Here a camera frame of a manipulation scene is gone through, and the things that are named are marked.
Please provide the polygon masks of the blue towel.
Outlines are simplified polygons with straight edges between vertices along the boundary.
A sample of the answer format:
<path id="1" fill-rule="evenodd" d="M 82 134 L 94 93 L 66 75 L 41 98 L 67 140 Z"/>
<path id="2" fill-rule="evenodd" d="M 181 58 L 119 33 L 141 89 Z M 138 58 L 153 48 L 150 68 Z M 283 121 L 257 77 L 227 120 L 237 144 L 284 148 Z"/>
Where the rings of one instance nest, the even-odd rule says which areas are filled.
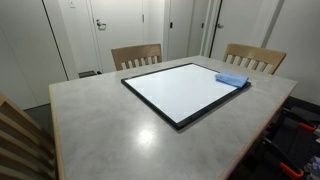
<path id="1" fill-rule="evenodd" d="M 236 88 L 242 88 L 248 81 L 247 76 L 241 76 L 236 74 L 230 74 L 226 72 L 220 72 L 215 75 L 218 82 L 234 86 Z"/>

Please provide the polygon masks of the black framed whiteboard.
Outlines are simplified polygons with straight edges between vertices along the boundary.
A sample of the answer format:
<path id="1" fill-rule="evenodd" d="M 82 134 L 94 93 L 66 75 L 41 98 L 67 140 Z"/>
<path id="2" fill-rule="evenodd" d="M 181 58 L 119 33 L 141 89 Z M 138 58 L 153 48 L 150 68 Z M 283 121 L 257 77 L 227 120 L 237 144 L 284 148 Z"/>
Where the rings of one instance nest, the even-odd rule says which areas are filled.
<path id="1" fill-rule="evenodd" d="M 187 63 L 123 78 L 121 83 L 180 130 L 251 86 L 237 88 L 216 80 L 219 71 Z"/>

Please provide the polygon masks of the wooden chair left far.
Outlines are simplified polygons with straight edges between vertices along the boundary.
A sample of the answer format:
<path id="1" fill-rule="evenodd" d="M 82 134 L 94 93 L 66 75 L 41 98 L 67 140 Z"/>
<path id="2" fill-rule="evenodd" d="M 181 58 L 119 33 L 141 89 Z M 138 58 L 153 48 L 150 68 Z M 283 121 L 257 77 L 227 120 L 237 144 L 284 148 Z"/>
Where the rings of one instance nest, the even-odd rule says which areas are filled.
<path id="1" fill-rule="evenodd" d="M 162 62 L 162 52 L 160 44 L 137 45 L 111 50 L 115 68 L 117 71 L 131 67 L 156 64 Z"/>

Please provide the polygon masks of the wooden chair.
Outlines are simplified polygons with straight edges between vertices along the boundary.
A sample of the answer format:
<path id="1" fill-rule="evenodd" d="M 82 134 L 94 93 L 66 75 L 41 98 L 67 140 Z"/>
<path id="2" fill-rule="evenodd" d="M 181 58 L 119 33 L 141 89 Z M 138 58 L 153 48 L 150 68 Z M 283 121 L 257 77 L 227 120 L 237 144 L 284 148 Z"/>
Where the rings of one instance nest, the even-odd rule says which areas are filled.
<path id="1" fill-rule="evenodd" d="M 227 45 L 223 62 L 274 75 L 285 57 L 285 52 L 231 43 Z"/>
<path id="2" fill-rule="evenodd" d="M 58 180 L 54 137 L 0 94 L 0 179 Z"/>
<path id="3" fill-rule="evenodd" d="M 137 45 L 111 50 L 115 68 L 117 71 L 131 67 L 156 64 L 162 62 L 162 52 L 160 44 Z"/>

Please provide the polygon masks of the white door right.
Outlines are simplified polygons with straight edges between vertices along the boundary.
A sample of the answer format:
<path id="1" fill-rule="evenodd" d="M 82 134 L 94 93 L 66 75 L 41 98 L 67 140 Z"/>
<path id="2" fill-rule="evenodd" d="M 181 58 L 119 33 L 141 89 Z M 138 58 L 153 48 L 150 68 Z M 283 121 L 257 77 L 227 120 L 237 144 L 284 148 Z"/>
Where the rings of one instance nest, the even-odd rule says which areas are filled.
<path id="1" fill-rule="evenodd" d="M 211 58 L 222 60 L 230 43 L 258 46 L 261 43 L 259 14 L 264 0 L 222 0 Z"/>

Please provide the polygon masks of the wooden chair right far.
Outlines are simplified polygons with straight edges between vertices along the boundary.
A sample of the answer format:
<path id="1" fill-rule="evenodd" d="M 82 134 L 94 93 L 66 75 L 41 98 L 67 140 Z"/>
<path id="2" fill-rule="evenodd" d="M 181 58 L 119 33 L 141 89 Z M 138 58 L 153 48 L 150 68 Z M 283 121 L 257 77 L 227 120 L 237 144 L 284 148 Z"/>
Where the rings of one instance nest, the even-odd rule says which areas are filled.
<path id="1" fill-rule="evenodd" d="M 285 52 L 231 43 L 227 45 L 223 62 L 274 75 L 285 57 Z"/>

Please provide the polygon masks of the black orange clamp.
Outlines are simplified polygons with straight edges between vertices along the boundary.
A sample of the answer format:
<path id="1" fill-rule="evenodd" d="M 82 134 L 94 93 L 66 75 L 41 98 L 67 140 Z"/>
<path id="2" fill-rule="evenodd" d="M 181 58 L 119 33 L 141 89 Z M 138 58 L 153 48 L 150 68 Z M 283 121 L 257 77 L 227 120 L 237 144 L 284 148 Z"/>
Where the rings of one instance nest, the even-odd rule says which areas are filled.
<path id="1" fill-rule="evenodd" d="M 298 123 L 298 127 L 299 128 L 302 128 L 306 131 L 309 131 L 309 132 L 314 132 L 317 127 L 312 124 L 311 122 L 309 122 L 308 120 L 304 119 L 303 117 L 301 117 L 300 115 L 292 112 L 291 110 L 289 109 L 286 109 L 286 108 L 283 108 L 281 110 L 281 112 L 288 118 L 296 121 Z"/>
<path id="2" fill-rule="evenodd" d="M 275 143 L 264 137 L 262 144 L 269 153 L 273 154 L 280 160 L 278 166 L 284 174 L 292 180 L 301 180 L 303 178 L 304 171 L 295 165 Z"/>

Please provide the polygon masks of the wooden chair near left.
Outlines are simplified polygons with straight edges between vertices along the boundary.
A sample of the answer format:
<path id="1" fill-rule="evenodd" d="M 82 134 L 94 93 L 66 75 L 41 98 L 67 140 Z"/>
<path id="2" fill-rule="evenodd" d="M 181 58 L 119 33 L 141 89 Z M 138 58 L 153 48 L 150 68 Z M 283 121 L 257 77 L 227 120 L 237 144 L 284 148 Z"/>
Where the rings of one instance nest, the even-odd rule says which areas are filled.
<path id="1" fill-rule="evenodd" d="M 58 180 L 54 137 L 0 94 L 0 179 Z"/>

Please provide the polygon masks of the light switch plate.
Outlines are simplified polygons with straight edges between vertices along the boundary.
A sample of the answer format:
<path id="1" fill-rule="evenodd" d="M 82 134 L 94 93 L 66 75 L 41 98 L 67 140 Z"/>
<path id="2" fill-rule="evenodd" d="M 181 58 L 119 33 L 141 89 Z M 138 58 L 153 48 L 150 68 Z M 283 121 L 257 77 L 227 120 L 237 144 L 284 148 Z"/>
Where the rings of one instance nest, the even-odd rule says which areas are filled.
<path id="1" fill-rule="evenodd" d="M 69 3 L 69 7 L 70 8 L 75 8 L 75 1 L 74 0 L 68 0 L 68 3 Z"/>

